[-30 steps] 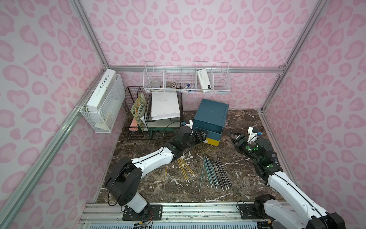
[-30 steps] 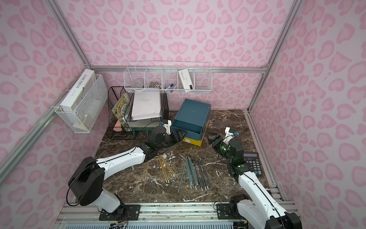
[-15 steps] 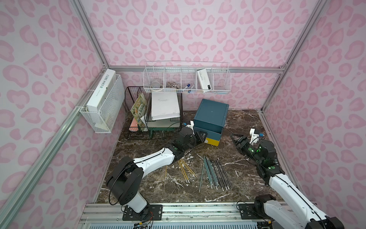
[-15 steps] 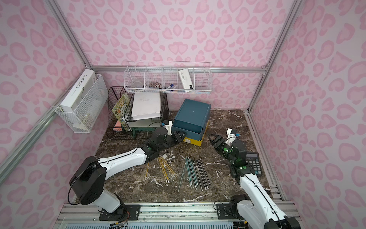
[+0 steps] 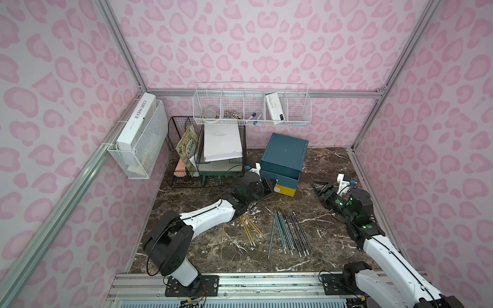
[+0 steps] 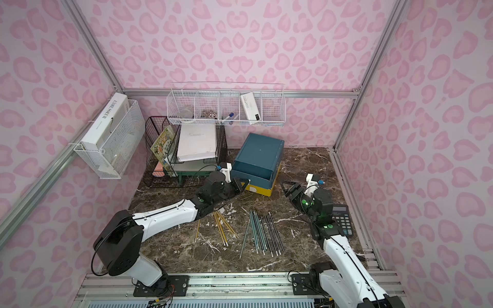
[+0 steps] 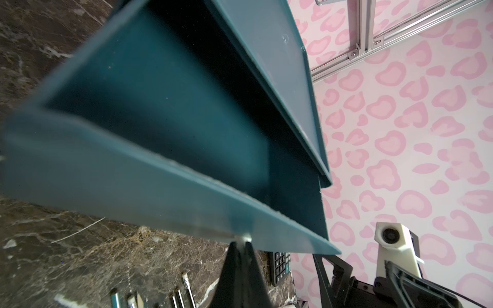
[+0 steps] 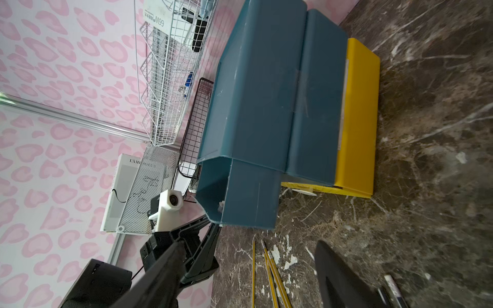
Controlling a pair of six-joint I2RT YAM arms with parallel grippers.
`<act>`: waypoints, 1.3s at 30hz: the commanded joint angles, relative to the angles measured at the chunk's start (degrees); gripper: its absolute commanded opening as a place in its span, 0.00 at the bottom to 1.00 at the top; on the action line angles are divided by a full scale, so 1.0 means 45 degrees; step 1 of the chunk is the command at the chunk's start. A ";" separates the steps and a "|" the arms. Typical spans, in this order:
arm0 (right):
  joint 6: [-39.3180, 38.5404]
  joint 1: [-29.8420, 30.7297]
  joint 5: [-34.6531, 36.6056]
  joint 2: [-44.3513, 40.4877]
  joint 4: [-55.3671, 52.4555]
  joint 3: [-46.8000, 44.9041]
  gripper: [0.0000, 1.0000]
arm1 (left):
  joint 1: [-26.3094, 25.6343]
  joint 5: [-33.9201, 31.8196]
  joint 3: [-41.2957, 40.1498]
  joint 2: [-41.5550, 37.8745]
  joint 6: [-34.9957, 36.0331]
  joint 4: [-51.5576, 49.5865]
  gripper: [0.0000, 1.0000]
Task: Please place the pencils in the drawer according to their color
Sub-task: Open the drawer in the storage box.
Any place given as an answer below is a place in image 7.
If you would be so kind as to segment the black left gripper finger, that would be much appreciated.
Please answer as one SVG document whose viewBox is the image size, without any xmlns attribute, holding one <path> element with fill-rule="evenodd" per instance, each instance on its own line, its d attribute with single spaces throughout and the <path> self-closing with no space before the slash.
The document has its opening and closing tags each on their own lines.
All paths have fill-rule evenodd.
<svg viewBox="0 0 493 308">
<path fill-rule="evenodd" d="M 210 307 L 271 307 L 263 273 L 250 242 L 232 242 Z"/>
</svg>

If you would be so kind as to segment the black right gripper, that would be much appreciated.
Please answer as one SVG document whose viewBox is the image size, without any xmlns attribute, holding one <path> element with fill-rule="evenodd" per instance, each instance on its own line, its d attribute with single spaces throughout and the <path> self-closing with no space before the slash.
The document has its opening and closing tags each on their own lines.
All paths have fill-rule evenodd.
<svg viewBox="0 0 493 308">
<path fill-rule="evenodd" d="M 335 255 L 314 255 L 322 307 L 448 307 L 460 308 L 457 296 L 418 278 L 393 262 L 373 285 L 352 276 L 353 267 Z"/>
</svg>

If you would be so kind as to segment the teal drawer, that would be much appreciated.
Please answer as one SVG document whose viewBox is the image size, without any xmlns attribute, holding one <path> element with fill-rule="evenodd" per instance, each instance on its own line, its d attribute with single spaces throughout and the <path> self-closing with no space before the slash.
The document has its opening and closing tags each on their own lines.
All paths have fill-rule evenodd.
<svg viewBox="0 0 493 308">
<path fill-rule="evenodd" d="M 321 177 L 206 1 L 121 1 L 10 114 L 1 192 L 269 252 L 336 255 Z"/>
</svg>

